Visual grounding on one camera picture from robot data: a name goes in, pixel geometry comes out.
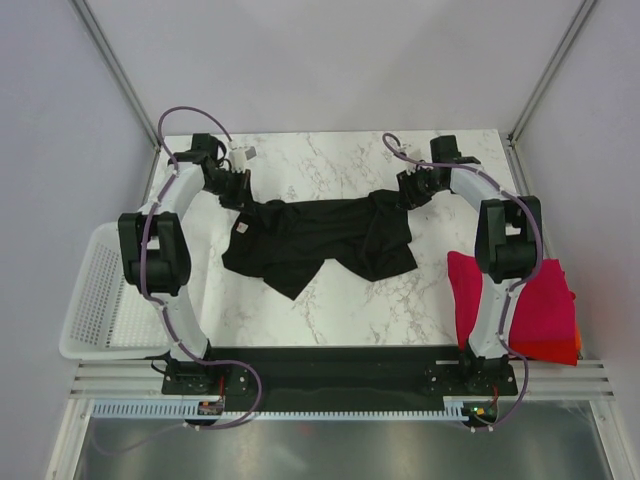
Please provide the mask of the black t shirt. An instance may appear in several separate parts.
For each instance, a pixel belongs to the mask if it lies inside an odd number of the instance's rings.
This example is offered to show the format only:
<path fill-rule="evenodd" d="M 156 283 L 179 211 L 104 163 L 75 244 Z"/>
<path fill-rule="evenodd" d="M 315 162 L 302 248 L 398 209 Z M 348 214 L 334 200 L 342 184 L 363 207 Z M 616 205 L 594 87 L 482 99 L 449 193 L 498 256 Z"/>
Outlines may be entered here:
<path fill-rule="evenodd" d="M 412 234 L 397 202 L 396 191 L 376 190 L 355 199 L 257 203 L 237 217 L 223 265 L 291 300 L 327 260 L 370 282 L 410 272 L 417 268 Z"/>

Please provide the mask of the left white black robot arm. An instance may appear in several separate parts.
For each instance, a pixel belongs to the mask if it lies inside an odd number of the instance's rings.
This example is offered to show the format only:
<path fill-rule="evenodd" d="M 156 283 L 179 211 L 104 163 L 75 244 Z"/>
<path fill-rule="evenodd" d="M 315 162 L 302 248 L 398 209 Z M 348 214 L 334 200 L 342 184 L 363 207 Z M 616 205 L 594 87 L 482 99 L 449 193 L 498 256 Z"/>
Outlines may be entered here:
<path fill-rule="evenodd" d="M 220 371 L 204 360 L 209 340 L 187 291 L 192 260 L 182 219 L 201 192 L 218 196 L 235 210 L 250 206 L 248 162 L 256 157 L 256 149 L 195 134 L 190 149 L 168 155 L 156 192 L 138 211 L 124 213 L 117 221 L 122 268 L 126 282 L 156 310 L 171 357 L 193 361 L 185 370 L 185 382 L 198 393 L 208 393 L 218 385 Z"/>

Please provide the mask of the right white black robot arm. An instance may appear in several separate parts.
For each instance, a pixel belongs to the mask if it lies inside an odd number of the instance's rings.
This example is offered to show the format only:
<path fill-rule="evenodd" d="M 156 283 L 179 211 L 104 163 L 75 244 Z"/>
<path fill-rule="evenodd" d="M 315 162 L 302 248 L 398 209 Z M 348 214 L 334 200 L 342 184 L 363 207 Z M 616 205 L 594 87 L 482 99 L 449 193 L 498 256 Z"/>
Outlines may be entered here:
<path fill-rule="evenodd" d="M 407 155 L 391 133 L 385 133 L 382 141 L 393 156 L 409 164 L 397 175 L 400 208 L 419 208 L 436 194 L 449 191 L 478 214 L 474 257 L 483 280 L 476 321 L 468 337 L 474 359 L 458 368 L 457 377 L 465 391 L 481 393 L 494 381 L 494 371 L 485 360 L 514 353 L 508 337 L 516 304 L 524 286 L 542 267 L 540 203 L 507 191 L 477 158 L 459 151 L 453 135 L 430 142 L 430 163 Z"/>

